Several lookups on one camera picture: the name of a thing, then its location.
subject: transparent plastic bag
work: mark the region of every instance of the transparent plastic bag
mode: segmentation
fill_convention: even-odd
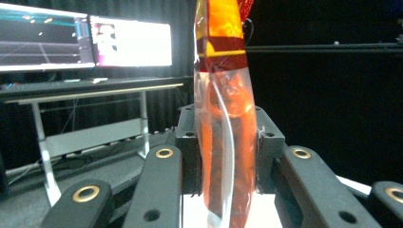
[[[255,190],[256,111],[237,0],[199,0],[195,120],[208,227],[244,227]]]

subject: black cable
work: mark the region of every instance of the black cable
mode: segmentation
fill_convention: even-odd
[[[186,102],[184,101],[184,99],[183,99],[183,97],[182,97],[182,95],[181,95],[180,90],[176,87],[176,88],[175,88],[175,91],[176,91],[176,93],[177,93],[177,95],[178,95],[178,97],[179,97],[180,102],[182,103],[183,106],[185,106],[185,105],[186,105]]]
[[[125,148],[125,146],[126,146],[126,144],[127,144],[127,141],[124,141],[123,143],[116,143],[116,144],[114,144],[113,145],[113,148],[111,148],[106,154],[104,154],[103,156],[101,156],[101,157],[93,157],[93,156],[90,156],[91,157],[91,159],[92,159],[92,161],[91,162],[95,162],[95,161],[99,161],[99,160],[102,160],[102,159],[104,159],[104,158],[106,158],[106,157],[108,157],[108,156],[111,156],[111,155],[113,155],[113,154],[118,154],[118,153],[120,153],[120,152],[122,152],[122,150]]]
[[[68,122],[71,120],[71,117],[73,117],[73,115],[74,115],[74,119],[73,119],[72,128],[73,128],[73,130],[74,130],[75,111],[76,111],[76,107],[77,107],[77,104],[78,104],[78,101],[79,101],[79,100],[80,100],[80,99],[75,100],[75,102],[74,102],[74,104],[73,104],[73,109],[71,110],[70,115],[68,116],[68,119],[67,119],[67,121],[66,121],[66,123],[65,123],[65,126],[63,127],[62,132],[61,132],[60,134],[63,134],[63,133],[65,132],[66,127],[67,127],[67,125],[68,125]]]
[[[92,158],[88,155],[82,155],[80,157],[73,158],[61,158],[59,161],[52,165],[52,168],[53,170],[78,169],[92,162]]]
[[[38,161],[36,161],[30,168],[28,168],[26,171],[24,171],[22,174],[18,175],[18,177],[14,178],[13,180],[10,180],[9,185],[12,185],[13,183],[21,180],[24,176],[26,176],[29,171],[33,168],[33,166],[35,164],[40,164],[42,159],[39,159]]]
[[[242,24],[244,28],[247,28],[247,24],[245,22],[249,22],[249,24],[251,25],[251,31],[249,33],[249,37],[245,41],[245,45],[247,46],[252,39],[253,33],[255,32],[255,26],[253,24],[253,21],[250,18],[246,18],[246,20]]]

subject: black metal frame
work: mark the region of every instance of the black metal frame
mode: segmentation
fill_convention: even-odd
[[[403,227],[402,184],[378,182],[370,196],[351,191],[315,151],[286,145],[259,107],[257,117],[257,190],[276,194],[284,227]],[[181,195],[200,194],[201,182],[202,158],[189,105],[182,109],[178,128],[166,144],[148,153],[135,189],[133,180],[113,191],[115,202],[122,206],[106,226],[181,227]]]
[[[383,44],[350,44],[350,45],[295,45],[295,46],[249,46],[248,53],[403,53],[402,41]]]

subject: floor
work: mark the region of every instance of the floor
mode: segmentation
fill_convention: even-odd
[[[150,135],[151,147],[164,143],[166,133]],[[141,141],[119,142],[73,157],[70,162],[54,162],[55,178],[63,193],[71,184],[97,179],[119,185],[141,173],[144,160],[138,156]],[[39,227],[50,209],[43,185],[44,175],[38,165],[10,186],[10,196],[0,200],[0,227]],[[183,227],[207,227],[207,213],[202,197],[183,197]],[[273,195],[258,195],[246,227],[281,227]]]

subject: screw hole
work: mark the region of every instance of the screw hole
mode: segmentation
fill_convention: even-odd
[[[355,218],[355,216],[352,215],[352,214],[349,213],[349,212],[340,211],[340,212],[338,212],[338,215],[341,217],[341,219],[343,219],[343,220],[345,220],[345,221],[347,221],[347,222],[349,222],[349,223],[352,223],[352,224],[355,224],[355,223],[356,223],[356,218]]]
[[[397,198],[403,200],[403,192],[393,191],[392,194],[393,194],[395,197],[397,197]]]
[[[169,150],[162,150],[162,151],[160,151],[160,155],[161,155],[161,156],[167,156],[169,153],[170,153]]]
[[[296,154],[298,154],[300,156],[306,156],[307,155],[307,153],[305,151],[302,151],[302,150],[296,151]]]
[[[160,159],[167,159],[174,154],[174,151],[171,149],[161,149],[155,153],[155,156]]]
[[[396,187],[390,187],[385,189],[386,194],[388,196],[400,203],[403,203],[403,189],[401,188],[396,188]]]
[[[160,211],[158,210],[150,210],[144,214],[144,220],[146,221],[155,221],[160,218]]]
[[[94,192],[95,192],[94,189],[87,188],[86,190],[81,191],[81,192],[78,194],[78,196],[79,196],[80,198],[87,198],[87,197],[91,196],[92,194],[94,194]]]
[[[300,159],[310,159],[311,158],[311,153],[308,151],[305,151],[303,149],[293,149],[293,154],[294,156],[300,158]]]

